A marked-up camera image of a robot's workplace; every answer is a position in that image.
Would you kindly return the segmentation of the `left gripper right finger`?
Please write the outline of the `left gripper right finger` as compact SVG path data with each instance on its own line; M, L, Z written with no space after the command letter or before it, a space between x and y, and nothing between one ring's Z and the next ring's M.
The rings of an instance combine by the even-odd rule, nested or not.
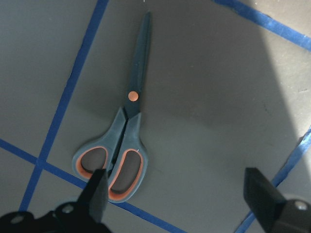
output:
M245 169L243 197L256 218L277 218L286 204L285 197L255 167Z

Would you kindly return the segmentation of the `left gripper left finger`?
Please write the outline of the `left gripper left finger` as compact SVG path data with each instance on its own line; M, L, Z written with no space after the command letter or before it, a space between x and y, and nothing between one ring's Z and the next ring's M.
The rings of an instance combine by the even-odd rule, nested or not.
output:
M97 169L92 174L77 203L96 223L101 223L108 202L108 177L105 169Z

